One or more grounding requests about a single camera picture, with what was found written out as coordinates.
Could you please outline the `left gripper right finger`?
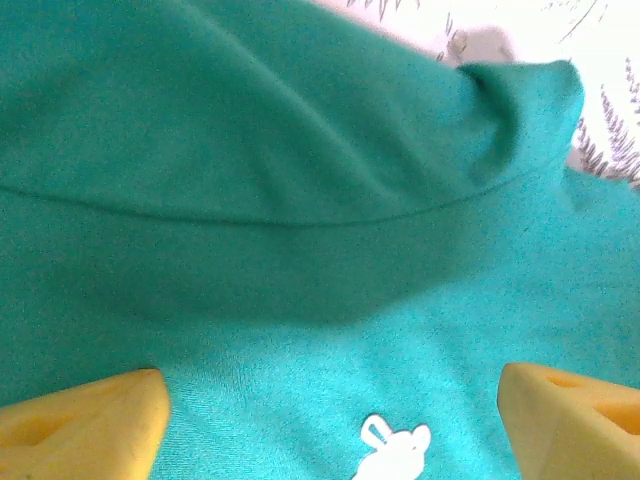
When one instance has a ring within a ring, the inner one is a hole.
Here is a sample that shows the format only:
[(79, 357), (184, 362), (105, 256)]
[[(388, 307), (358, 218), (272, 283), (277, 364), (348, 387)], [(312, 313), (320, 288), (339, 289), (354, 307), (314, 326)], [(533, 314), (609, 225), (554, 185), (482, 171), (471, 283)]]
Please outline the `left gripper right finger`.
[(640, 390), (509, 363), (497, 407), (522, 480), (640, 480)]

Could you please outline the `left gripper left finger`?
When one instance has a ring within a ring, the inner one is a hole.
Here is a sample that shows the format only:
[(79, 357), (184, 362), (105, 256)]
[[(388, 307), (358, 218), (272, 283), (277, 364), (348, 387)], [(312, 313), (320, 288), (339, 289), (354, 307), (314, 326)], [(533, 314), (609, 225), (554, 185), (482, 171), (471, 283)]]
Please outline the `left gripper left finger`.
[(149, 480), (170, 418), (157, 369), (0, 408), (0, 480)]

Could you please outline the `floral table cloth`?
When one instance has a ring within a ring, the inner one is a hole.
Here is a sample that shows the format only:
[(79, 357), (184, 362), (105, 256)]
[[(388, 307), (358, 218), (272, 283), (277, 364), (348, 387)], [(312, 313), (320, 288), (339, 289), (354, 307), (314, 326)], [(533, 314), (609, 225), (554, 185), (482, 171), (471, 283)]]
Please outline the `floral table cloth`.
[(567, 60), (585, 103), (571, 166), (640, 190), (640, 0), (315, 0), (450, 66)]

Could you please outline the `teal green t-shirt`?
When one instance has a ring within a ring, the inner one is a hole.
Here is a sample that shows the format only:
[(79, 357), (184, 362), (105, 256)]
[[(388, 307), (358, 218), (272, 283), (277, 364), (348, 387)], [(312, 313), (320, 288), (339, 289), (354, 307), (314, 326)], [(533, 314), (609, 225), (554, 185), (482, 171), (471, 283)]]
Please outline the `teal green t-shirt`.
[(0, 405), (156, 367), (153, 480), (516, 480), (510, 361), (640, 386), (640, 194), (566, 60), (449, 66), (310, 0), (0, 0)]

